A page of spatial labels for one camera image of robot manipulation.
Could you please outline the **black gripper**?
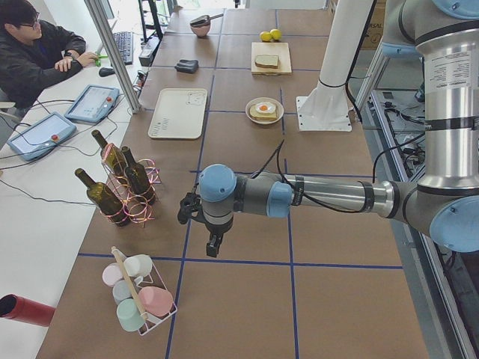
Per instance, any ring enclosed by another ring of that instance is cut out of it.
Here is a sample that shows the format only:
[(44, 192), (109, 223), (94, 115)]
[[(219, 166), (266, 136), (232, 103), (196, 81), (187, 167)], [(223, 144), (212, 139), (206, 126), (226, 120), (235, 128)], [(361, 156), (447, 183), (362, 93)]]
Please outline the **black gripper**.
[(232, 228), (233, 214), (228, 213), (219, 217), (204, 213), (205, 226), (210, 231), (210, 238), (206, 244), (208, 257), (217, 257), (222, 244), (223, 235)]

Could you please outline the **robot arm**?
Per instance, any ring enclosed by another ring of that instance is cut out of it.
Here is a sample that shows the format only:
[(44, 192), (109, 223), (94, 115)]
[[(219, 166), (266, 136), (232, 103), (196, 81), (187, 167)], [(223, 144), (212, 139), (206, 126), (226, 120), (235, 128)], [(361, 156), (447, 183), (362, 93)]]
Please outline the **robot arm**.
[(235, 212), (283, 218), (292, 206), (374, 212), (455, 252), (478, 249), (478, 3), (389, 1), (383, 48), (423, 59), (424, 175), (415, 182), (341, 182), (211, 165), (198, 178), (198, 218), (216, 257)]

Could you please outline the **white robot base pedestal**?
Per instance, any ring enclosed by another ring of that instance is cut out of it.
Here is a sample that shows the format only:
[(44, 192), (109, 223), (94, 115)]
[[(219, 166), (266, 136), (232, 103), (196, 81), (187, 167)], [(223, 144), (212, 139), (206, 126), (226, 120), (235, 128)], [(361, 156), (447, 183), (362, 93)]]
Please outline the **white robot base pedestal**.
[(299, 131), (352, 130), (347, 82), (375, 4), (374, 0), (338, 2), (317, 86), (308, 96), (296, 98)]

